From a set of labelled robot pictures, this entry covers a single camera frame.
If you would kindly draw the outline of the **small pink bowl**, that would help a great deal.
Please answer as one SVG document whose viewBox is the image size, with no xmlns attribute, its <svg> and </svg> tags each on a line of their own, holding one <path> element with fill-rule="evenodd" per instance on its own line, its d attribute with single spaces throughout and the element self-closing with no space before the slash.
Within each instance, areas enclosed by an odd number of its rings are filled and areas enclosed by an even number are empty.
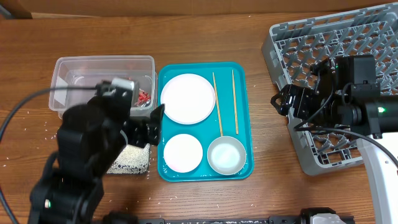
<svg viewBox="0 0 398 224">
<path fill-rule="evenodd" d="M 190 134 L 178 134 L 164 146 L 164 160 L 169 168 L 178 173 L 195 170 L 203 159 L 203 148 Z"/>
</svg>

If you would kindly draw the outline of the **large white plate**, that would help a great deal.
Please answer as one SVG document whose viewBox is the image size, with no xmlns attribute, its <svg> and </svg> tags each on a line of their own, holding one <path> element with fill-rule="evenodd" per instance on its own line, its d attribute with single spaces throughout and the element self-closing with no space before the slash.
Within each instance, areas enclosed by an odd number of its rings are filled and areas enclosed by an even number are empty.
<svg viewBox="0 0 398 224">
<path fill-rule="evenodd" d="M 216 103 L 212 84 L 202 76 L 185 73 L 169 80 L 160 94 L 165 114 L 178 124 L 197 124 L 205 120 Z"/>
</svg>

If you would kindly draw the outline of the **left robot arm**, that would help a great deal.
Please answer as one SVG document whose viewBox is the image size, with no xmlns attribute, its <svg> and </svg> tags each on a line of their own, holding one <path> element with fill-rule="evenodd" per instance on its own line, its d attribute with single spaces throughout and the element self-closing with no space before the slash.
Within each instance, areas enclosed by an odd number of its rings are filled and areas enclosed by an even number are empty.
<svg viewBox="0 0 398 224">
<path fill-rule="evenodd" d="M 165 106 L 148 118 L 130 116 L 133 91 L 103 82 L 87 103 L 63 114 L 52 153 L 30 193 L 29 223 L 90 223 L 102 178 L 127 145 L 158 145 Z"/>
</svg>

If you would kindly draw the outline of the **pile of rice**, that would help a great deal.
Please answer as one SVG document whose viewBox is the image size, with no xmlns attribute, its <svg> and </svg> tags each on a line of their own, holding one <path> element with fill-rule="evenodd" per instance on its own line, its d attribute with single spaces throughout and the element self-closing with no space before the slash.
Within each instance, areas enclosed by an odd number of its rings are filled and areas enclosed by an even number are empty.
<svg viewBox="0 0 398 224">
<path fill-rule="evenodd" d="M 108 174 L 143 174 L 149 168 L 150 144 L 144 148 L 127 145 L 108 169 Z"/>
</svg>

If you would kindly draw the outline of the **grey-white bowl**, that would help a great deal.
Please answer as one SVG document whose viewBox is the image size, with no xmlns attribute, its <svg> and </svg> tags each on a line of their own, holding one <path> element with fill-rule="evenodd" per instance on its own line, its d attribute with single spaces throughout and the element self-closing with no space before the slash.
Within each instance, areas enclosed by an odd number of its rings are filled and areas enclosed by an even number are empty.
<svg viewBox="0 0 398 224">
<path fill-rule="evenodd" d="M 221 136 L 209 145 L 207 160 L 218 174 L 235 175 L 244 167 L 246 155 L 246 149 L 238 139 Z"/>
</svg>

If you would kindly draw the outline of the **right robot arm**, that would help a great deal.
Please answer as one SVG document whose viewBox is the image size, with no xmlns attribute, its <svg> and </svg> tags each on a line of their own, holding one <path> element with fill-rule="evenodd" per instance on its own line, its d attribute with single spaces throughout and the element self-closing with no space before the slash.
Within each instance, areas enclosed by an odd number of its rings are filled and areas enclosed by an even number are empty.
<svg viewBox="0 0 398 224">
<path fill-rule="evenodd" d="M 382 95 L 372 55 L 325 59 L 310 67 L 315 89 L 285 85 L 271 98 L 282 116 L 293 111 L 295 131 L 356 138 L 377 223 L 397 223 L 397 97 Z"/>
</svg>

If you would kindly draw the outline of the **red candy wrapper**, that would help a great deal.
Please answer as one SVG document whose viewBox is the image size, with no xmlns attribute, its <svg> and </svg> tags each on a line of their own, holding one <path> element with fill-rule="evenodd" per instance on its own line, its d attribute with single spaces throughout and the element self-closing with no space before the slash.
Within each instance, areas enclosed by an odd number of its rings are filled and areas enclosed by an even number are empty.
<svg viewBox="0 0 398 224">
<path fill-rule="evenodd" d="M 151 103 L 151 96 L 146 91 L 139 89 L 138 99 L 135 102 L 136 107 L 147 107 Z"/>
</svg>

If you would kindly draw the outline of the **wooden chopstick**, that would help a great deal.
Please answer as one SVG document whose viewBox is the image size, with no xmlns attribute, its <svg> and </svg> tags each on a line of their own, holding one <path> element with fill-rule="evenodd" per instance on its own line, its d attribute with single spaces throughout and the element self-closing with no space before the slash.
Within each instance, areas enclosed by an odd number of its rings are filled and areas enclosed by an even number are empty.
<svg viewBox="0 0 398 224">
<path fill-rule="evenodd" d="M 235 131 L 236 131 L 236 135 L 238 135 L 239 134 L 239 124 L 238 124 L 238 111 L 237 111 L 237 102 L 236 102 L 234 70 L 231 71 L 231 76 L 232 76 L 232 89 L 233 89 Z"/>
<path fill-rule="evenodd" d="M 220 113 L 220 105 L 219 105 L 219 100 L 218 100 L 218 91 L 217 91 L 217 86 L 216 86 L 216 78 L 215 78 L 215 73 L 212 72 L 212 77 L 213 77 L 213 86 L 214 86 L 214 91 L 215 91 L 215 98 L 216 98 L 216 109 L 217 109 L 217 114 L 218 114 L 218 123 L 219 123 L 219 128 L 220 128 L 220 136 L 223 136 L 223 127 L 222 127 L 222 120 L 221 120 L 221 113 Z"/>
</svg>

